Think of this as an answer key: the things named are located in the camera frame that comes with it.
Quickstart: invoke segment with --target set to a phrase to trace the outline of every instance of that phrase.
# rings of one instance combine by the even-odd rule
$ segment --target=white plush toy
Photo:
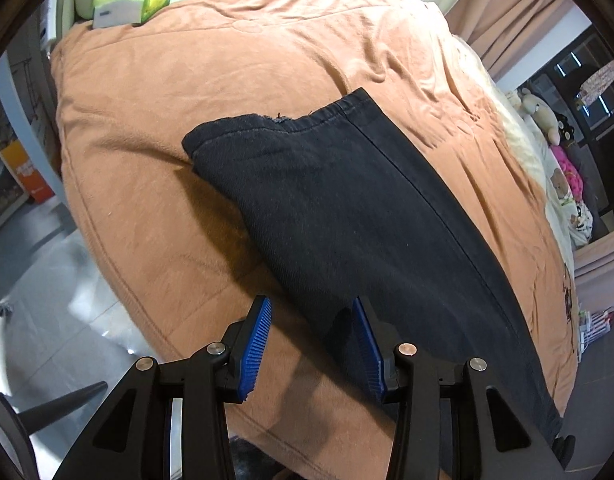
[[[526,88],[522,89],[522,108],[538,124],[547,140],[553,145],[560,144],[560,133],[558,132],[558,119],[555,113],[545,101],[533,95]]]

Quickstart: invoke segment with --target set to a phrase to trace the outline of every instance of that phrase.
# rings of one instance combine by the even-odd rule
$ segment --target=black pants
[[[353,382],[365,377],[348,309],[365,295],[431,355],[484,358],[551,443],[560,416],[503,269],[363,89],[297,120],[201,124],[183,147],[198,175],[237,202],[266,263]]]

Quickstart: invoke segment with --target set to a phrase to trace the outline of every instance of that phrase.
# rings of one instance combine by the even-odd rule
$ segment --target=black chair
[[[0,480],[39,480],[29,435],[75,412],[106,389],[107,383],[101,381],[21,413],[16,413],[0,392],[0,430],[9,440],[20,465],[18,470],[0,443]]]

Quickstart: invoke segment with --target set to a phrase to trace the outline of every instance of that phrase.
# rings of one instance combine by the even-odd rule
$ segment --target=orange blanket
[[[141,27],[78,25],[52,59],[63,176],[95,260],[167,359],[218,339],[262,292],[274,325],[231,431],[309,479],[384,478],[393,423],[341,381],[283,297],[236,207],[192,174],[194,126],[297,118],[362,86],[431,162],[500,260],[548,388],[575,377],[570,286],[543,190],[510,153],[496,104],[419,0],[187,0]]]

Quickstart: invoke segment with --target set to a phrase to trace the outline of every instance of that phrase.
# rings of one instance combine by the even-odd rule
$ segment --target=silver bolt
[[[469,361],[469,366],[471,366],[477,372],[484,372],[487,369],[487,362],[480,357],[474,357],[471,361]]]
[[[400,352],[402,355],[415,355],[416,352],[418,352],[418,348],[416,348],[416,345],[412,345],[411,343],[402,343],[398,347],[398,352]]]
[[[207,352],[211,355],[220,355],[226,349],[227,347],[223,345],[223,343],[221,343],[220,341],[218,341],[217,343],[211,343],[207,345]]]
[[[149,370],[153,366],[153,359],[151,357],[141,357],[136,361],[136,368],[141,372]]]

